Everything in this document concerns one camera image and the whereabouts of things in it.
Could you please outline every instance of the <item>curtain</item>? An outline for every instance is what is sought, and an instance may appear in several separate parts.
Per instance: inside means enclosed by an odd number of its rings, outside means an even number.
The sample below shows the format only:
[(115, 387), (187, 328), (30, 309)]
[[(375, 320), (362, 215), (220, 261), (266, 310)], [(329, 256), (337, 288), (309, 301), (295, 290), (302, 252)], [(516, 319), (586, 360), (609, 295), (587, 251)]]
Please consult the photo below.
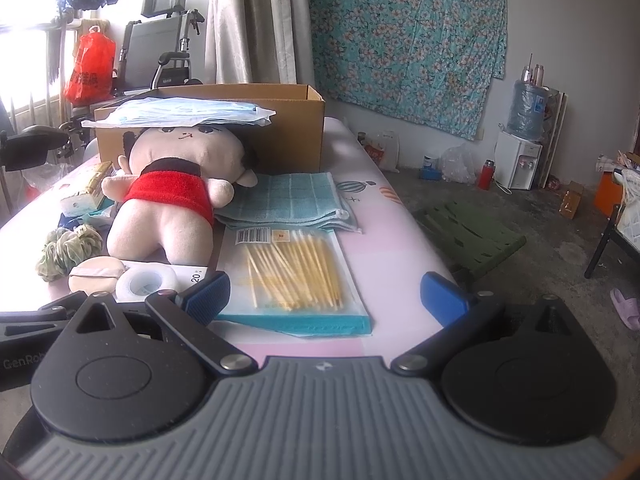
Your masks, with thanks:
[(209, 0), (210, 83), (314, 84), (308, 0)]

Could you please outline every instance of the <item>cotton swab package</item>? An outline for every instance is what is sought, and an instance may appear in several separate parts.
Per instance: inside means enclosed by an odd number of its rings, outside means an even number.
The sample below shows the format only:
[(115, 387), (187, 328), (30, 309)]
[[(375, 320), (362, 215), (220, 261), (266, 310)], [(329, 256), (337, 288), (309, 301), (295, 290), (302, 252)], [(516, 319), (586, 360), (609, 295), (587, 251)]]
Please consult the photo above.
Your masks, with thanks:
[(371, 332), (333, 231), (227, 228), (218, 270), (229, 275), (231, 297), (217, 320), (301, 336)]

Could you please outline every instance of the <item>metal screw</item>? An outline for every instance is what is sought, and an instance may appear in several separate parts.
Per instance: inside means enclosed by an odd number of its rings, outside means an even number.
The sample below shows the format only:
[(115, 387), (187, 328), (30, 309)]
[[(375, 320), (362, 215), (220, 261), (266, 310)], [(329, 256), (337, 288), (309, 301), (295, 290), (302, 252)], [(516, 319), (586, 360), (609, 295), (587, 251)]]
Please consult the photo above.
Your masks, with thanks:
[(406, 354), (400, 356), (396, 361), (396, 364), (401, 370), (405, 370), (407, 372), (415, 372), (418, 370), (422, 370), (429, 362), (426, 357), (422, 357), (421, 355), (414, 354)]
[(231, 354), (220, 359), (220, 366), (225, 370), (243, 370), (251, 366), (252, 362), (248, 355)]

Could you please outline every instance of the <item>tissue box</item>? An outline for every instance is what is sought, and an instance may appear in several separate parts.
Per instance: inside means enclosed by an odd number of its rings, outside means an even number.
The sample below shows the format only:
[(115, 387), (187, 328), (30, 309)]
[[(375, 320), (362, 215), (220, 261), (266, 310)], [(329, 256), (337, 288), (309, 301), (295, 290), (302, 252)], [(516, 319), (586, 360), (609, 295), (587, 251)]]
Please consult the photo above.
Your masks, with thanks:
[(113, 173), (113, 164), (101, 162), (86, 168), (69, 182), (61, 184), (60, 209), (67, 217), (92, 213), (100, 207), (104, 195), (102, 180)]

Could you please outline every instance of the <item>floral cloth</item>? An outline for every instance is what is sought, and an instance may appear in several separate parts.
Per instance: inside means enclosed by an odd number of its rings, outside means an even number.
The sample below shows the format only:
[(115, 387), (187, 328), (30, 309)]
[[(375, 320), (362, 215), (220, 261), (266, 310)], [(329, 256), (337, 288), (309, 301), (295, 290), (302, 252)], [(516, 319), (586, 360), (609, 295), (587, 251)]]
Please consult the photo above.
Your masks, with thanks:
[(331, 98), (473, 139), (504, 77), (507, 0), (311, 0), (316, 83)]

